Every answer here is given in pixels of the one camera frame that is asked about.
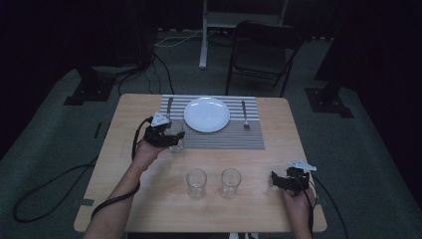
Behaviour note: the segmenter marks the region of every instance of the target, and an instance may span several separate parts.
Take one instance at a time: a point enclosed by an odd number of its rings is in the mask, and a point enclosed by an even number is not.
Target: person
[[[136,187],[142,174],[157,159],[164,147],[155,147],[142,140],[137,145],[135,157],[108,199],[124,195]],[[292,228],[297,239],[312,238],[308,229],[309,204],[303,193],[292,197],[286,190],[282,190]],[[308,189],[307,194],[314,198]],[[116,239],[121,238],[128,220],[133,196],[103,208],[92,218],[84,234],[84,239]]]

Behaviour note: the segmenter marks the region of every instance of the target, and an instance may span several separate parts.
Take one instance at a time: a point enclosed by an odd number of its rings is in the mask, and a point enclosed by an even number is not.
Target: clear drinking glass
[[[189,196],[199,199],[205,196],[205,184],[207,183],[207,173],[200,168],[190,170],[186,175]]]
[[[242,175],[235,168],[228,168],[221,173],[220,193],[224,198],[233,198],[237,195]]]
[[[177,120],[173,120],[171,122],[171,127],[167,128],[164,133],[165,135],[177,135],[180,132],[183,132],[183,123]],[[170,146],[169,148],[172,152],[178,152],[178,151],[181,151],[183,147],[184,147],[184,141],[183,141],[183,138],[181,138],[179,142],[177,143],[177,145]]]

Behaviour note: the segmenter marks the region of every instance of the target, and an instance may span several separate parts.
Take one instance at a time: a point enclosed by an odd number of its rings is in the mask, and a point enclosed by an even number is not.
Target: round plate
[[[213,132],[223,128],[230,119],[226,104],[214,98],[198,98],[184,110],[186,123],[195,130]]]

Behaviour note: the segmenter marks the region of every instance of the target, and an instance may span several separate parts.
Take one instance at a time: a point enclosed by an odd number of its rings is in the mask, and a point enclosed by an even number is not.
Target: striped placemat
[[[170,117],[183,123],[185,148],[265,149],[256,98],[163,95],[160,107],[162,114],[167,113],[167,103],[170,97],[173,97]],[[230,111],[230,120],[226,126],[215,132],[200,132],[187,125],[183,117],[184,109],[191,101],[201,97],[215,98],[227,105]],[[245,119],[242,101],[245,101],[248,123],[251,126],[251,129],[248,130],[243,128]]]

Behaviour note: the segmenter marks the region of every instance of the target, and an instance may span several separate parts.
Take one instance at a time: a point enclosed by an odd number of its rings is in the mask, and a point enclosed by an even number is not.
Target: black metal base plate
[[[106,102],[111,93],[115,78],[101,78],[100,81],[99,89],[95,93],[85,92],[83,84],[80,82],[74,94],[66,98],[64,106],[81,106],[84,102]]]
[[[321,91],[322,89],[318,88],[305,88],[308,100],[315,113],[340,114],[342,118],[353,119],[353,114],[350,109],[344,106],[339,96],[337,96],[330,105],[322,104],[320,98]]]

